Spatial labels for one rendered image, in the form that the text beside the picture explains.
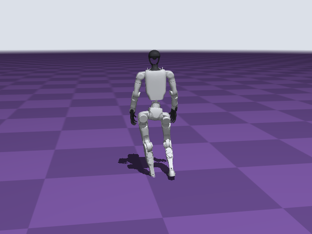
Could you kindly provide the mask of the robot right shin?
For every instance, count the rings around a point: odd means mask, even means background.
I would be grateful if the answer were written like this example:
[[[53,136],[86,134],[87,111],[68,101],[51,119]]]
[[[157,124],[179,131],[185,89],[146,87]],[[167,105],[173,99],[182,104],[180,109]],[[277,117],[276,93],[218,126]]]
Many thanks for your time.
[[[169,170],[173,170],[173,150],[172,150],[172,143],[171,140],[169,140],[170,143],[170,147],[165,148],[165,152],[166,152],[166,158],[169,164]]]

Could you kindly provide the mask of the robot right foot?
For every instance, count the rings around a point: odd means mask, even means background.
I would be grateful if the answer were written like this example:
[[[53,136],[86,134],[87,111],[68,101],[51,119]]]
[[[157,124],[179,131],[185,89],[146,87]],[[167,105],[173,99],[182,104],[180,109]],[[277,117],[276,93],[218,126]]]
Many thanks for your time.
[[[169,170],[168,175],[169,176],[175,176],[176,174],[175,174],[174,170],[171,169],[171,170]]]

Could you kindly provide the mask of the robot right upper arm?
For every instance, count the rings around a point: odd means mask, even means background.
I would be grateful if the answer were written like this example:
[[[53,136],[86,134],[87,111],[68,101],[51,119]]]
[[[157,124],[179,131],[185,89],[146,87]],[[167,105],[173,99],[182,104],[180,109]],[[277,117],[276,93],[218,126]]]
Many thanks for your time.
[[[171,90],[169,91],[169,94],[171,96],[175,96],[175,95],[177,95],[175,76],[174,76],[172,71],[166,71],[165,70],[165,72],[166,72],[166,77],[169,79],[168,82],[169,82],[169,86],[171,88]]]

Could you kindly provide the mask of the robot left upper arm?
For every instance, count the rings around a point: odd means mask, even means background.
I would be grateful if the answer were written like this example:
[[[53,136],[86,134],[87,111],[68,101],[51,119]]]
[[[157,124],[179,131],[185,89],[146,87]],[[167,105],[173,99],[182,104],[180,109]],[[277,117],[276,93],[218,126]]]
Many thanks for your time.
[[[138,98],[140,96],[140,87],[142,84],[142,81],[145,78],[145,71],[144,72],[138,72],[136,75],[135,85],[134,85],[134,92],[133,97]]]

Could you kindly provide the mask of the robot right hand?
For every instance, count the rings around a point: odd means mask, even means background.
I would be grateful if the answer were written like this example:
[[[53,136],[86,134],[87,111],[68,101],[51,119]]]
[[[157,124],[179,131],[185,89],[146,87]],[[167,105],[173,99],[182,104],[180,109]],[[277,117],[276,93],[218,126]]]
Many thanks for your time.
[[[171,114],[170,118],[171,118],[171,123],[174,123],[176,121],[176,111],[177,111],[177,107],[175,107],[175,110],[171,109],[171,112],[169,114]]]

